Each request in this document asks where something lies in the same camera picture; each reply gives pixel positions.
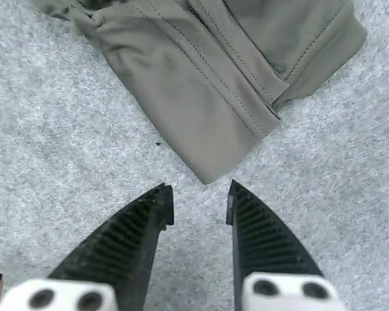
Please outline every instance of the stitching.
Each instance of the stitching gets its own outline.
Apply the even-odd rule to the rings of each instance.
[[[268,98],[271,98],[271,96],[263,89],[262,85],[259,83],[258,79],[255,77],[255,75],[252,73],[251,69],[245,64],[244,60],[242,59],[242,57],[238,54],[238,52],[232,47],[232,45],[230,44],[230,42],[226,39],[225,35],[223,35],[223,32],[219,29],[219,26],[215,23],[215,21],[213,20],[211,14],[209,13],[209,11],[207,10],[207,8],[203,5],[203,3],[201,2],[201,0],[196,0],[197,3],[199,3],[199,5],[205,10],[207,16],[209,16],[212,24],[216,27],[216,29],[219,31],[219,34],[222,36],[222,39],[226,42],[226,44],[229,45],[229,48],[233,51],[233,53],[235,53],[236,57],[238,57],[238,59],[241,61],[241,63],[243,64],[243,66],[245,66],[246,70],[251,74],[252,78],[257,82],[258,86],[259,86],[259,89],[268,97]]]
[[[231,106],[231,104],[228,102],[228,100],[226,98],[223,97],[222,93],[219,92],[219,90],[217,89],[217,87],[212,83],[212,81],[210,81],[210,79],[206,76],[206,74],[199,68],[199,66],[197,66],[195,64],[195,62],[193,61],[193,59],[177,44],[177,42],[175,42],[166,32],[163,31],[163,29],[161,29],[152,19],[150,19],[146,14],[144,14],[144,12],[139,8],[137,7],[133,2],[129,2],[142,16],[144,16],[144,18],[147,18],[157,29],[159,29],[160,31],[162,31],[171,41],[174,42],[174,44],[176,45],[176,47],[180,50],[180,52],[186,56],[190,62],[192,63],[192,65],[197,69],[197,71],[199,73],[202,74],[202,76],[210,83],[210,85],[212,86],[212,88],[215,90],[215,93],[220,97],[222,98],[226,104],[233,110],[233,112],[236,114],[236,116],[238,116],[239,120],[244,124],[245,128],[251,133],[252,135],[252,138],[254,138],[255,140],[257,140],[257,138],[255,137],[255,134],[251,131],[250,127],[248,125],[245,124],[245,122],[243,121],[243,119],[241,118],[241,116],[235,111],[235,109]]]
[[[341,11],[343,11],[344,7],[346,6],[347,4],[347,1],[343,1],[342,3],[342,6],[338,9],[337,13],[333,16],[332,20],[330,21],[330,23],[327,24],[327,26],[325,26],[325,28],[323,29],[323,31],[321,31],[321,33],[314,39],[314,41],[310,44],[309,47],[307,47],[307,49],[305,50],[305,52],[301,55],[300,59],[298,60],[298,62],[296,63],[296,65],[294,66],[294,68],[292,68],[292,71],[290,72],[290,74],[288,75],[287,79],[288,80],[295,72],[295,70],[297,69],[298,65],[301,63],[301,61],[303,60],[304,56],[307,55],[307,53],[310,51],[310,49],[312,48],[312,46],[317,42],[317,40],[324,34],[324,32],[327,30],[327,28],[329,28],[329,26],[333,23],[333,21],[337,18],[337,16],[341,13]]]
[[[164,18],[164,16],[161,15],[161,13],[157,10],[157,8],[149,1],[149,0],[146,0],[146,2],[153,8],[153,10],[158,14],[158,16],[164,20],[166,23],[168,23],[171,27],[173,27],[183,38],[185,38],[185,40],[192,46],[192,48],[196,51],[197,55],[199,55],[201,57],[201,59],[203,59],[203,61],[205,62],[205,64],[212,70],[212,72],[215,74],[215,76],[219,79],[220,83],[222,83],[225,88],[229,91],[229,93],[233,96],[233,98],[236,99],[236,101],[241,105],[242,109],[246,112],[247,116],[249,116],[249,119],[255,124],[255,127],[263,134],[266,135],[266,133],[264,131],[262,131],[262,129],[258,126],[258,124],[255,122],[255,120],[252,118],[252,116],[250,115],[249,111],[244,107],[244,105],[242,104],[241,100],[239,99],[238,96],[236,96],[235,94],[233,94],[233,92],[231,92],[230,88],[225,84],[225,82],[222,81],[221,77],[219,77],[219,75],[216,73],[215,70],[213,70],[213,68],[210,66],[210,64],[207,62],[207,60],[204,58],[204,56],[202,55],[202,53],[200,53],[198,51],[198,49],[193,45],[193,43],[176,27],[174,26],[172,23],[170,23],[170,21],[166,20]]]

